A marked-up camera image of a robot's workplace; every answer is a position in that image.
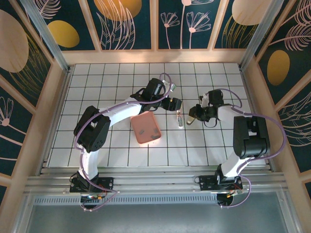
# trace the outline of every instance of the yellow circle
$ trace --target yellow circle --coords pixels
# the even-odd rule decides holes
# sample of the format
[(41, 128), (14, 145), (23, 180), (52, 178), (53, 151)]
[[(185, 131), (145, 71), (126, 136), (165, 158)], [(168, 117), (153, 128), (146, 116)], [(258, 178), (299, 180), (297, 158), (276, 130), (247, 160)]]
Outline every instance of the yellow circle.
[(27, 34), (9, 13), (0, 10), (0, 67), (9, 72), (20, 72), (28, 60)]
[(121, 21), (127, 19), (127, 16), (121, 17), (123, 14), (120, 3), (124, 10), (126, 8), (134, 18), (141, 10), (141, 0), (94, 0), (97, 9), (108, 19), (113, 21)]
[(65, 21), (55, 20), (48, 24), (48, 28), (58, 45), (72, 48), (79, 44), (80, 38), (70, 24)]
[(272, 0), (234, 0), (232, 17), (241, 25), (259, 24)]
[(287, 76), (290, 69), (290, 58), (282, 50), (275, 51), (269, 58), (267, 74), (269, 82), (274, 85), (280, 85)]

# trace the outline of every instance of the flower illustration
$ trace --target flower illustration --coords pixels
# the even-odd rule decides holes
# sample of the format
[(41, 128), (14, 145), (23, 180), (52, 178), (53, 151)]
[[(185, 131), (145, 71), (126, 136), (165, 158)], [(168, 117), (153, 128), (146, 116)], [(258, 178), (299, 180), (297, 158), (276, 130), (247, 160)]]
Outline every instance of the flower illustration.
[(200, 5), (200, 4), (207, 4), (211, 3), (214, 0), (181, 0), (181, 3), (183, 6), (183, 12), (181, 15), (181, 27), (180, 27), (180, 48), (183, 48), (183, 23), (184, 23), (184, 14), (185, 14), (185, 8), (186, 6), (190, 5)]
[(8, 126), (10, 124), (10, 117), (13, 111), (13, 100), (7, 99), (5, 103), (4, 98), (0, 97), (0, 125)]
[(209, 22), (208, 14), (209, 12), (206, 12), (205, 14), (197, 13), (195, 17), (193, 17), (193, 12), (187, 13), (186, 15), (187, 24), (190, 32), (189, 49), (191, 49), (192, 33), (210, 30), (211, 24), (208, 23)]
[(170, 42), (169, 42), (169, 36), (167, 33), (167, 28), (177, 26), (180, 24), (180, 22), (178, 20), (176, 13), (168, 13), (167, 15), (166, 13), (162, 13), (161, 19), (162, 19), (162, 22), (164, 24), (165, 31), (166, 31), (167, 44), (169, 46), (169, 49), (171, 49)]
[(214, 0), (181, 0), (184, 6), (206, 4), (213, 1)]

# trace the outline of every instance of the white tiled floor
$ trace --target white tiled floor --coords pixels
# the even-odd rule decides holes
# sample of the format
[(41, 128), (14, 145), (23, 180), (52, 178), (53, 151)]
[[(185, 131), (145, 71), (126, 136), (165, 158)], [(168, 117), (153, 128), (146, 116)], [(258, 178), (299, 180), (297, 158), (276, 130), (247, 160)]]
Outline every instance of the white tiled floor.
[[(217, 88), (236, 92), (243, 109), (250, 112), (237, 64), (153, 63), (76, 65), (53, 147), (49, 167), (77, 167), (79, 153), (73, 148), (73, 129), (84, 110), (93, 105), (108, 107), (145, 87), (152, 78), (167, 72), (177, 85), (170, 97), (183, 100), (182, 116), (199, 103), (199, 95)], [(238, 104), (235, 96), (223, 91), (225, 103)], [(154, 112), (162, 138), (144, 147), (137, 143), (130, 119), (115, 124), (99, 151), (98, 166), (217, 166), (232, 153), (233, 124), (211, 120), (207, 127), (200, 121), (180, 129), (176, 112)]]

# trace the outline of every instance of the pink tray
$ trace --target pink tray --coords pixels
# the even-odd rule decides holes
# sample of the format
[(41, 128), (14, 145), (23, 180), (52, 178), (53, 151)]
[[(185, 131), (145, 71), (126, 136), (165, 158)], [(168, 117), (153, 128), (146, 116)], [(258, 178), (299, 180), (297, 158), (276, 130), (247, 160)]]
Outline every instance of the pink tray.
[(144, 112), (131, 117), (131, 124), (140, 145), (159, 141), (162, 136), (153, 112)]

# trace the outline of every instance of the metal grate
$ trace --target metal grate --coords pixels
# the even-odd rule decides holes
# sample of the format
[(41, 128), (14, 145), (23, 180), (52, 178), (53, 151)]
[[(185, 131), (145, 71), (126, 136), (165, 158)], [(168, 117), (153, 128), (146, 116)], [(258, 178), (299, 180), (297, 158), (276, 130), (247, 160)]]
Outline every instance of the metal grate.
[[(81, 198), (78, 196), (38, 196), (34, 205), (79, 205)], [(86, 205), (102, 203), (107, 199), (92, 200)], [(179, 203), (215, 203), (216, 194), (179, 194), (179, 195), (126, 195), (113, 198), (108, 204), (179, 204)]]

